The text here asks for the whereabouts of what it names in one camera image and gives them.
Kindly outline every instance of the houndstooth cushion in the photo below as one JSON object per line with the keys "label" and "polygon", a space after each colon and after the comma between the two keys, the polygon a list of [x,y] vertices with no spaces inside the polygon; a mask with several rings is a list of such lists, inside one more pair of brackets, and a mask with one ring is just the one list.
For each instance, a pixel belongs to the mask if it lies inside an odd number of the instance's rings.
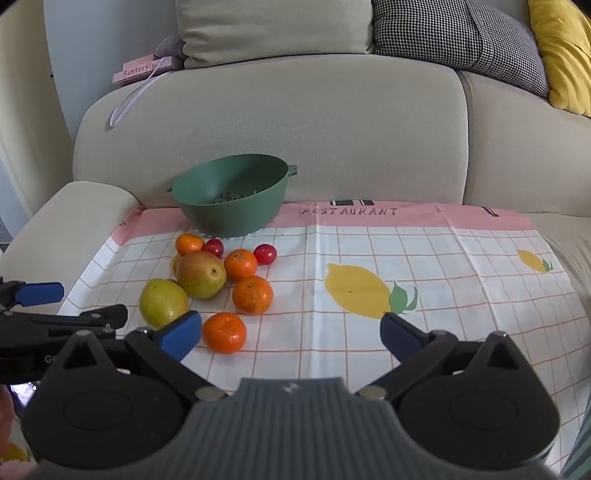
{"label": "houndstooth cushion", "polygon": [[548,96],[535,38],[475,0],[374,0],[374,53],[469,70]]}

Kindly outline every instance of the pink box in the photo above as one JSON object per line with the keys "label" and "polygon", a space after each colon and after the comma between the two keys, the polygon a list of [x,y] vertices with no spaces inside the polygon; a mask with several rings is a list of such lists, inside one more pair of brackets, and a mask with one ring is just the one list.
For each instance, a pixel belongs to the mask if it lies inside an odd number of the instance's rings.
{"label": "pink box", "polygon": [[144,63],[148,63],[149,61],[156,60],[156,55],[146,55],[145,57],[141,57],[140,59],[135,59],[132,61],[125,62],[123,64],[124,70],[131,70],[133,67],[139,67]]}
{"label": "pink box", "polygon": [[183,62],[176,57],[163,57],[158,60],[134,66],[128,70],[123,69],[123,71],[113,75],[113,84],[117,87],[122,87],[124,85],[129,85],[130,83],[144,80],[150,76],[157,66],[158,69],[154,73],[154,76],[161,75],[165,72],[171,72],[173,70],[182,70]]}

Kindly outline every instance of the sofa armrest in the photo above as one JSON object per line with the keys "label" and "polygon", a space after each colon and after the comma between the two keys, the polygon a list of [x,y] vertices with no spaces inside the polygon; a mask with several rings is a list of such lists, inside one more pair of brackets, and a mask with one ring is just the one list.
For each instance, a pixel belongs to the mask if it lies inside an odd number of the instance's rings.
{"label": "sofa armrest", "polygon": [[[104,241],[138,205],[132,194],[112,185],[69,183],[37,212],[0,257],[0,275],[7,281],[59,281],[67,296]],[[59,307],[55,303],[27,311],[53,314]]]}

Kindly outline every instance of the screw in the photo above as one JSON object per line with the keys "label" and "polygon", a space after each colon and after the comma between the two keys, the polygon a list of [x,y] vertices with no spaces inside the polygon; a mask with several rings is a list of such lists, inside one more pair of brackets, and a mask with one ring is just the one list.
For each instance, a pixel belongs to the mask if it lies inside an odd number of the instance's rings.
{"label": "screw", "polygon": [[365,400],[383,400],[388,395],[388,390],[378,385],[368,385],[359,390],[359,395]]}
{"label": "screw", "polygon": [[218,387],[201,387],[195,392],[195,396],[201,401],[216,401],[223,398],[225,393]]}

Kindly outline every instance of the pink border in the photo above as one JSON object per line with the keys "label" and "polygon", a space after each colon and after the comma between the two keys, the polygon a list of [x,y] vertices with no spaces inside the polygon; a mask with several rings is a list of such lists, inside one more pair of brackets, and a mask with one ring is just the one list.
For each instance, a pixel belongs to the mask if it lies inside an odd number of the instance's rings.
{"label": "pink border", "polygon": [[[364,206],[334,206],[330,202],[286,203],[270,227],[294,226],[447,226],[475,230],[533,230],[530,220],[510,210],[439,203],[374,202]],[[178,208],[138,207],[115,229],[113,240],[124,245],[130,238],[189,228]]]}

